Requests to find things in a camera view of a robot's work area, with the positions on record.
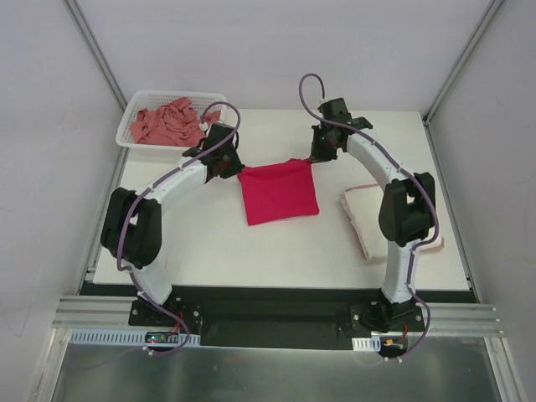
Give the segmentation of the magenta t shirt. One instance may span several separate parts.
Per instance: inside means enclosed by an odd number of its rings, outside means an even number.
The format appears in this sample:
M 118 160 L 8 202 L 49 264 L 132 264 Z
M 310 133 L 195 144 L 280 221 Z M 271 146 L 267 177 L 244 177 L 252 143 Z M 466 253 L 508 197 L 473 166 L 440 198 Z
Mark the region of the magenta t shirt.
M 249 226 L 320 212 L 312 165 L 306 159 L 247 167 L 238 179 Z

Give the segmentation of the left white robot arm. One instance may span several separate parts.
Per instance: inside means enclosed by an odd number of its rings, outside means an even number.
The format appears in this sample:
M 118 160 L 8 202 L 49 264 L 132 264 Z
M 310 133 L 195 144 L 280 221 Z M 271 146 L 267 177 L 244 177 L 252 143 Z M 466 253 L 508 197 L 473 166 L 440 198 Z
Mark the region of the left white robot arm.
M 160 326 L 171 324 L 177 306 L 168 300 L 173 287 L 164 273 L 163 217 L 182 197 L 213 178 L 230 178 L 244 169 L 238 156 L 237 129 L 214 123 L 200 143 L 183 153 L 178 164 L 138 190 L 116 188 L 106 210 L 100 244 L 116 259 L 149 304 L 148 316 Z

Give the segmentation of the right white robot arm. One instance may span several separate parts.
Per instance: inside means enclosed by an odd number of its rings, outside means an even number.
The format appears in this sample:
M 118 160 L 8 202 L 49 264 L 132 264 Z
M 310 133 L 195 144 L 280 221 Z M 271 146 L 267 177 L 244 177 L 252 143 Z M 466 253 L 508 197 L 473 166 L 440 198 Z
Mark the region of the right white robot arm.
M 335 160 L 342 150 L 361 162 L 383 191 L 378 221 L 388 241 L 386 272 L 378 300 L 359 314 L 359 321 L 376 332 L 396 330 L 415 312 L 417 250 L 430 230 L 438 230 L 435 179 L 397 162 L 369 121 L 352 117 L 344 99 L 327 100 L 318 112 L 310 161 Z

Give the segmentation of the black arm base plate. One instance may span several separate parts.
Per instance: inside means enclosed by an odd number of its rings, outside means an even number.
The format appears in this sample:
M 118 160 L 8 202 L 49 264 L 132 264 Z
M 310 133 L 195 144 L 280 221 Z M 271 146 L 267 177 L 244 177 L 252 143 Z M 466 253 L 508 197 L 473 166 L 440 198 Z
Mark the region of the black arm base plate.
M 189 331 L 204 346 L 345 350 L 367 338 L 379 292 L 353 289 L 175 286 L 160 312 L 131 285 L 85 283 L 84 296 L 131 296 L 130 326 Z

